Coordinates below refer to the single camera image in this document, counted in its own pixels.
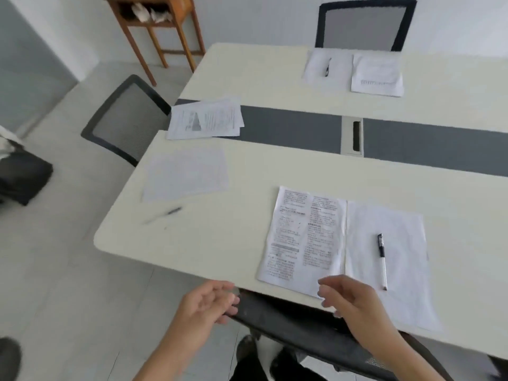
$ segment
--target black pen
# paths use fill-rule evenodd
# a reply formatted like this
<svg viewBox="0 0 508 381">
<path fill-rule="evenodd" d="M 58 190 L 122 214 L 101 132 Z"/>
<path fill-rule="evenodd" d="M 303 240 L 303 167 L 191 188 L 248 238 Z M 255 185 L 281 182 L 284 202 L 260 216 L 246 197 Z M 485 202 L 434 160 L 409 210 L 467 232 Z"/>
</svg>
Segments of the black pen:
<svg viewBox="0 0 508 381">
<path fill-rule="evenodd" d="M 163 216 L 168 216 L 168 215 L 174 214 L 175 212 L 178 212 L 178 211 L 180 211 L 181 209 L 182 209 L 182 207 L 177 207 L 177 208 L 175 208 L 175 209 L 173 209 L 173 210 L 166 211 L 164 214 L 157 215 L 157 216 L 155 216 L 155 217 L 153 217 L 153 218 L 151 218 L 151 219 L 149 219 L 149 220 L 144 221 L 144 222 L 143 222 L 143 224 L 149 224 L 149 223 L 152 223 L 152 222 L 153 222 L 154 220 L 156 220 L 156 219 L 159 219 L 159 218 L 161 218 L 161 217 L 163 217 Z"/>
<path fill-rule="evenodd" d="M 330 58 L 330 60 L 328 60 L 328 65 L 326 66 L 325 77 L 328 76 L 328 72 L 330 71 L 330 61 L 332 61 L 332 58 Z"/>
<path fill-rule="evenodd" d="M 379 247 L 379 256 L 381 257 L 381 262 L 383 264 L 383 290 L 388 290 L 388 281 L 386 279 L 386 262 L 384 261 L 383 234 L 378 235 L 378 247 Z"/>
</svg>

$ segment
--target chair backrest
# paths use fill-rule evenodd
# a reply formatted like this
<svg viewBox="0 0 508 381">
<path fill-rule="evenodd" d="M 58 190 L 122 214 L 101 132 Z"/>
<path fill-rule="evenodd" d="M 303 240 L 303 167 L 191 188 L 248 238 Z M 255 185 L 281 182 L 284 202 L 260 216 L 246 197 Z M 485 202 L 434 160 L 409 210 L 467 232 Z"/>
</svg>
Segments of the chair backrest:
<svg viewBox="0 0 508 381">
<path fill-rule="evenodd" d="M 322 4 L 316 48 L 399 52 L 416 0 L 354 0 Z"/>
<path fill-rule="evenodd" d="M 129 76 L 92 116 L 81 136 L 137 166 L 171 107 L 139 76 Z"/>
</svg>

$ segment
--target person's right hand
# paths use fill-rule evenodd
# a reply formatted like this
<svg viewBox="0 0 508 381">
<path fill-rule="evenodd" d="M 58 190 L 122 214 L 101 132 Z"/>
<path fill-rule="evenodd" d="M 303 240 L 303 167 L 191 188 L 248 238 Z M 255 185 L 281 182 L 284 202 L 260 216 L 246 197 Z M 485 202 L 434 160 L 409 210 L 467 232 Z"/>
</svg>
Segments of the person's right hand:
<svg viewBox="0 0 508 381">
<path fill-rule="evenodd" d="M 317 293 L 323 307 L 335 307 L 356 340 L 374 357 L 389 364 L 407 344 L 393 326 L 376 291 L 346 275 L 322 278 Z"/>
</svg>

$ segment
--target black pants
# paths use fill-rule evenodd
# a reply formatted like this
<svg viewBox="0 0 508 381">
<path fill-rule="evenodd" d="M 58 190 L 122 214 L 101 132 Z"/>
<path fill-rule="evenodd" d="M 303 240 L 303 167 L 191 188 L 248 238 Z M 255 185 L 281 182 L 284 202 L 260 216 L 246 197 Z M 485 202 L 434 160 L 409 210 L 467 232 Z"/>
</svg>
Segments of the black pants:
<svg viewBox="0 0 508 381">
<path fill-rule="evenodd" d="M 271 367 L 275 381 L 326 381 L 319 374 L 300 365 L 290 355 L 284 354 L 278 356 L 276 366 Z M 230 381 L 268 381 L 256 353 L 245 357 L 236 365 Z"/>
</svg>

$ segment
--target person's left hand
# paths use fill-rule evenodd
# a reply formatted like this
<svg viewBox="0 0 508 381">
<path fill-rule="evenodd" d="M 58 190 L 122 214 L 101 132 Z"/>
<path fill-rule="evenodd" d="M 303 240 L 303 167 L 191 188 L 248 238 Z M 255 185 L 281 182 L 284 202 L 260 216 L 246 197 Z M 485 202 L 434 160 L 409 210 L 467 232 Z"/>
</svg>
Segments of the person's left hand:
<svg viewBox="0 0 508 381">
<path fill-rule="evenodd" d="M 238 313 L 234 305 L 240 298 L 230 292 L 234 286 L 231 282 L 210 280 L 187 293 L 159 348 L 177 355 L 181 367 L 187 367 L 210 336 L 213 325 L 226 324 L 229 318 L 224 314 Z"/>
</svg>

